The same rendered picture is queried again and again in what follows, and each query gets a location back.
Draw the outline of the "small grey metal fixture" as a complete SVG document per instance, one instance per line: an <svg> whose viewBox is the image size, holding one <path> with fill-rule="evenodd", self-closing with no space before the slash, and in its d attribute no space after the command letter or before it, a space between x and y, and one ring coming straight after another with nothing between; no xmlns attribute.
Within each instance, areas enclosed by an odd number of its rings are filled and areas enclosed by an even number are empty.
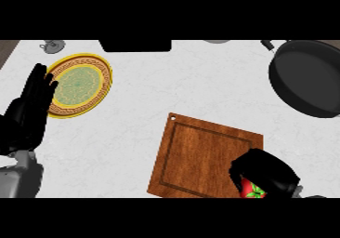
<svg viewBox="0 0 340 238"><path fill-rule="evenodd" d="M56 54L64 50L67 43L64 40L50 40L40 47L44 49L47 54Z"/></svg>

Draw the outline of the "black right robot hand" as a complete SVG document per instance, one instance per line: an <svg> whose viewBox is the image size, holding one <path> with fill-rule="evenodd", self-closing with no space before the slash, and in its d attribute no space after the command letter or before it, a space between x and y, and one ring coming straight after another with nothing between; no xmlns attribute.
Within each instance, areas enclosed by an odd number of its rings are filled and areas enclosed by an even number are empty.
<svg viewBox="0 0 340 238"><path fill-rule="evenodd" d="M230 179L240 192L243 179L248 179L267 193L267 198L292 198L301 181L290 166L261 149L249 149L231 161Z"/></svg>

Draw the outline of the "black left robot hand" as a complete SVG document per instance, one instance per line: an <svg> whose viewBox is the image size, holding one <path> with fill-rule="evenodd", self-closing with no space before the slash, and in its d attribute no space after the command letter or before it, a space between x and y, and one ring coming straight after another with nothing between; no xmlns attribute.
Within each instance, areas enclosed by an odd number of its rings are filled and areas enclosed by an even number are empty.
<svg viewBox="0 0 340 238"><path fill-rule="evenodd" d="M58 82L52 80L47 66L37 63L25 83L21 97L0 114L0 155L33 151L42 144L49 118L49 108Z"/></svg>

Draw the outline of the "yellow patterned plate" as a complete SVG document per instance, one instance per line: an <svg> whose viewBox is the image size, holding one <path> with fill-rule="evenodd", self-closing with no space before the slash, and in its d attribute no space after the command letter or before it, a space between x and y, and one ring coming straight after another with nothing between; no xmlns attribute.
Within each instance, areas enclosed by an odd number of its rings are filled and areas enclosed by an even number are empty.
<svg viewBox="0 0 340 238"><path fill-rule="evenodd" d="M103 57L78 53L47 69L59 82L49 109L52 118L68 119L87 113L102 102L112 86L112 67Z"/></svg>

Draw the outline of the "red tomato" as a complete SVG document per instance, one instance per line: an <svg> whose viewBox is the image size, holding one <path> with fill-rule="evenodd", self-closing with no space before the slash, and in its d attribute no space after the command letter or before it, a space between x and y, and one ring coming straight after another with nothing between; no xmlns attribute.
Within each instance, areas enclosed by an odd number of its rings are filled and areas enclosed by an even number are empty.
<svg viewBox="0 0 340 238"><path fill-rule="evenodd" d="M264 198L267 193L246 178L243 178L240 195L243 198Z"/></svg>

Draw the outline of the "brown wooden cutting board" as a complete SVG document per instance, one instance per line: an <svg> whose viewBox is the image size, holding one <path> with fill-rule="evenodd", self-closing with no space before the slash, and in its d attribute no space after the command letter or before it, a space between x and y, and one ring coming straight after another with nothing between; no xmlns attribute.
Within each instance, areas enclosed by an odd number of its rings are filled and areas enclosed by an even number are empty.
<svg viewBox="0 0 340 238"><path fill-rule="evenodd" d="M170 113L148 192L171 198L239 198L230 179L231 161L264 136Z"/></svg>

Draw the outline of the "black pot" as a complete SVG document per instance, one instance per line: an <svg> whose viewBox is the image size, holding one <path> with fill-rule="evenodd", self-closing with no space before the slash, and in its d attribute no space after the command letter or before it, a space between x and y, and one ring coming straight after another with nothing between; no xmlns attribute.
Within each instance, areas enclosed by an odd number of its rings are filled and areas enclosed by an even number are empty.
<svg viewBox="0 0 340 238"><path fill-rule="evenodd" d="M308 116L340 116L340 40L287 40L270 63L280 99Z"/></svg>

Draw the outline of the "black rectangular appliance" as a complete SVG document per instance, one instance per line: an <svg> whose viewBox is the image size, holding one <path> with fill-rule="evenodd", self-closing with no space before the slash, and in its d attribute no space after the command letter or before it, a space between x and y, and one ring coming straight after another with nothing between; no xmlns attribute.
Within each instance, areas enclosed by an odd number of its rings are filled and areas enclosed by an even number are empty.
<svg viewBox="0 0 340 238"><path fill-rule="evenodd" d="M171 40L100 40L106 52L170 52Z"/></svg>

